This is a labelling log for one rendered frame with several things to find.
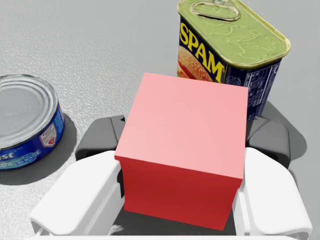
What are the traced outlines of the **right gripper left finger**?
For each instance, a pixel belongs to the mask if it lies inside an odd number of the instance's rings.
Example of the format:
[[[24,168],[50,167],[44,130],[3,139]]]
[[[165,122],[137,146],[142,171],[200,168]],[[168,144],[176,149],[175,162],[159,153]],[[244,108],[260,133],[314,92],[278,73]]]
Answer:
[[[124,126],[123,115],[92,122],[75,151],[75,163],[30,213],[37,236],[109,234],[125,202],[123,172],[115,159]]]

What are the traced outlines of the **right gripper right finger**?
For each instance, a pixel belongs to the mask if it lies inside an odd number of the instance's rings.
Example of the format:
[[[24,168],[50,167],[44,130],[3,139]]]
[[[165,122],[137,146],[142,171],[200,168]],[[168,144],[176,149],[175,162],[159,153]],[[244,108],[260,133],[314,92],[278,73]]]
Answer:
[[[232,204],[238,236],[311,235],[290,162],[285,125],[262,116],[247,123],[243,181]]]

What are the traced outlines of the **pink cube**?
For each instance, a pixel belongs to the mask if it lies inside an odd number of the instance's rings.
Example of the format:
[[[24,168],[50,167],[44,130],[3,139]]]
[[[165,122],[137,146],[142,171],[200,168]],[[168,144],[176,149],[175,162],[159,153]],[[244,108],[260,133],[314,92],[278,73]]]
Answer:
[[[145,73],[115,158],[128,212],[222,231],[244,176],[248,88]]]

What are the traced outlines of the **blue flat can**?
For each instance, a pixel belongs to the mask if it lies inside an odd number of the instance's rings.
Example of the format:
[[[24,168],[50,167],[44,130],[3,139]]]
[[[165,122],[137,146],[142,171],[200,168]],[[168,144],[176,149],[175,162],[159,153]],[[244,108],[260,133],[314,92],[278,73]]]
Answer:
[[[64,129],[58,95],[49,82],[28,74],[0,76],[0,171],[41,160]]]

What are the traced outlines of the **green and blue rectangular can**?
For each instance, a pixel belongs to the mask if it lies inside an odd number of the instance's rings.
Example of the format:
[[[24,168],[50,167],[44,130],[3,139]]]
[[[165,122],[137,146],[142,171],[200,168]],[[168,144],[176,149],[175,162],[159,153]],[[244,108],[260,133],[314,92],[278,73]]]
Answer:
[[[290,40],[242,0],[179,0],[177,75],[248,88],[261,115]]]

